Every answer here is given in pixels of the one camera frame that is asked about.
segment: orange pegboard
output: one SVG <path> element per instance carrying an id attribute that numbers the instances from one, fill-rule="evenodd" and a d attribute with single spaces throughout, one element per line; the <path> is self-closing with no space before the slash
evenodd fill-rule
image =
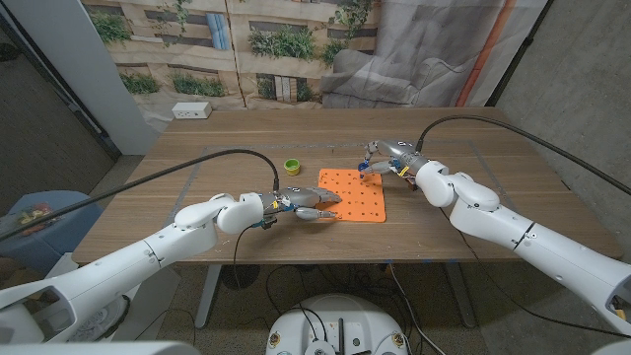
<path id="1" fill-rule="evenodd" d="M 366 174 L 361 179 L 356 170 L 322 169 L 317 186 L 337 193 L 342 202 L 319 206 L 326 211 L 337 212 L 341 221 L 385 222 L 386 204 L 382 176 Z"/>

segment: orange pipe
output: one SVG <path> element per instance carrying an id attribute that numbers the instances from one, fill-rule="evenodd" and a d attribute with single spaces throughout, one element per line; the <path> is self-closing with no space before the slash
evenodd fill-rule
<path id="1" fill-rule="evenodd" d="M 457 98 L 456 101 L 457 107 L 463 107 L 464 103 L 466 103 L 466 99 L 469 97 L 469 94 L 473 89 L 473 85 L 475 85 L 475 82 L 480 76 L 480 72 L 482 71 L 484 64 L 491 55 L 491 50 L 493 50 L 493 47 L 495 46 L 497 39 L 500 37 L 504 26 L 509 21 L 509 17 L 511 16 L 511 12 L 513 12 L 513 9 L 515 8 L 516 2 L 517 0 L 506 0 L 506 3 L 504 3 L 504 7 L 500 11 L 500 14 L 497 16 L 497 20 L 495 21 L 495 25 L 493 25 L 493 29 L 491 29 L 489 37 L 486 38 L 486 43 L 484 43 L 482 51 L 475 61 L 475 65 L 473 65 L 473 70 L 471 70 L 471 74 L 469 74 L 469 77 L 466 79 L 466 83 L 464 83 L 462 91 L 460 91 L 460 96 Z"/>

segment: table leg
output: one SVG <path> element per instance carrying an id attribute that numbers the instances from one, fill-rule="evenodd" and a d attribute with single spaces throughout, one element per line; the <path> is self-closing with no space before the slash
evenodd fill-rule
<path id="1" fill-rule="evenodd" d="M 212 306 L 213 297 L 215 296 L 220 271 L 221 265 L 208 265 L 208 273 L 206 274 L 206 281 L 204 281 L 204 290 L 201 292 L 199 308 L 197 308 L 197 317 L 195 317 L 195 327 L 197 329 L 203 328 L 206 326 L 206 323 L 208 323 L 208 316 L 210 316 L 210 308 Z"/>
<path id="2" fill-rule="evenodd" d="M 450 286 L 452 286 L 454 297 L 456 298 L 462 325 L 468 328 L 477 327 L 477 321 L 475 320 L 468 290 L 464 284 L 460 264 L 457 262 L 448 262 L 445 264 L 445 271 L 447 273 L 447 279 L 450 281 Z"/>

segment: white wall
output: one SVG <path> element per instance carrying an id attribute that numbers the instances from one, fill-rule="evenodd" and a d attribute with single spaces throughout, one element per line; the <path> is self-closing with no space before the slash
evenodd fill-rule
<path id="1" fill-rule="evenodd" d="M 4 0 L 122 154 L 142 155 L 159 133 L 145 123 L 79 0 Z"/>

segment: printed backdrop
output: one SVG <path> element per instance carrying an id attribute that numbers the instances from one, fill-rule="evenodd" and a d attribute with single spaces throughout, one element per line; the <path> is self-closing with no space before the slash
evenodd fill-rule
<path id="1" fill-rule="evenodd" d="M 483 106 L 545 0 L 82 0 L 147 122 L 216 110 Z"/>

